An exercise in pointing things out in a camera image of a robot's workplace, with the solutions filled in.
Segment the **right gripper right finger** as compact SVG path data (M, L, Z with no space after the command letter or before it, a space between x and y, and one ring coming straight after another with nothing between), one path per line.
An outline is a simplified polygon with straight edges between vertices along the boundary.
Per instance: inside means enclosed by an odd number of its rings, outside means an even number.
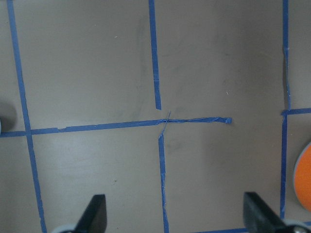
M249 233L309 233L302 222L282 220L256 192L243 194L243 223Z

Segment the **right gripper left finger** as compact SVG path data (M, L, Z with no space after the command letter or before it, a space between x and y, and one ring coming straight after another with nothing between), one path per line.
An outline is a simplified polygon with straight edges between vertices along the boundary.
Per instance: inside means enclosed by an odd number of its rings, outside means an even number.
M94 195L79 219L75 233L104 233L107 228L105 194Z

